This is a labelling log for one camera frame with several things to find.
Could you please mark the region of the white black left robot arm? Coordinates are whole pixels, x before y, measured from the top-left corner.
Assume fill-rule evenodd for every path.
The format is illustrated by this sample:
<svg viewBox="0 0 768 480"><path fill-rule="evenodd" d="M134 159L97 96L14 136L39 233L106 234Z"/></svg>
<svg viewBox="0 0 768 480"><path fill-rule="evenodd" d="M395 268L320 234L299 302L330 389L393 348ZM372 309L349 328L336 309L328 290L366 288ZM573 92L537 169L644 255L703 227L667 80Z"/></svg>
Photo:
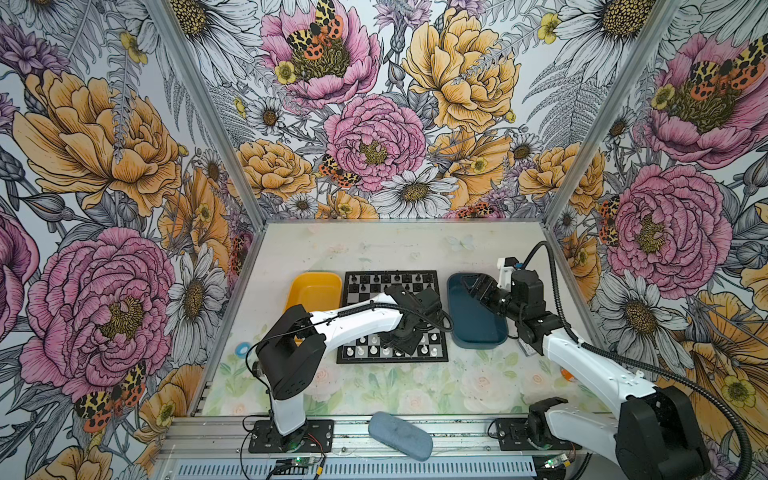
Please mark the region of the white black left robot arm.
<svg viewBox="0 0 768 480"><path fill-rule="evenodd" d="M451 332L453 327L434 289L414 294L390 286L371 299L336 310L309 312L301 304L288 308L250 349L255 360L246 364L259 367L266 377L273 428L284 440L299 438L307 430L304 391L327 352L382 334L384 345L412 354L424 332Z"/></svg>

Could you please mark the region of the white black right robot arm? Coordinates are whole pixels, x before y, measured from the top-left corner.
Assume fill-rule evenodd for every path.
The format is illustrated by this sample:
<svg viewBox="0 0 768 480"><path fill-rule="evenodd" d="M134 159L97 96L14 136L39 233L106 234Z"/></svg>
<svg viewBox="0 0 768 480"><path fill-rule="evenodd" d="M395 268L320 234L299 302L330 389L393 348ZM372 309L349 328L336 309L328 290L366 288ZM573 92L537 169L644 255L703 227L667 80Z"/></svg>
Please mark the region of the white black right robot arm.
<svg viewBox="0 0 768 480"><path fill-rule="evenodd" d="M579 444L616 465L629 479L694 479L711 468L703 435L687 397L595 352L565 319L548 310L544 284L513 258L500 262L502 278L467 275L464 289L494 315L512 321L519 339L564 368L608 407L600 418L550 399L535 417L546 435Z"/></svg>

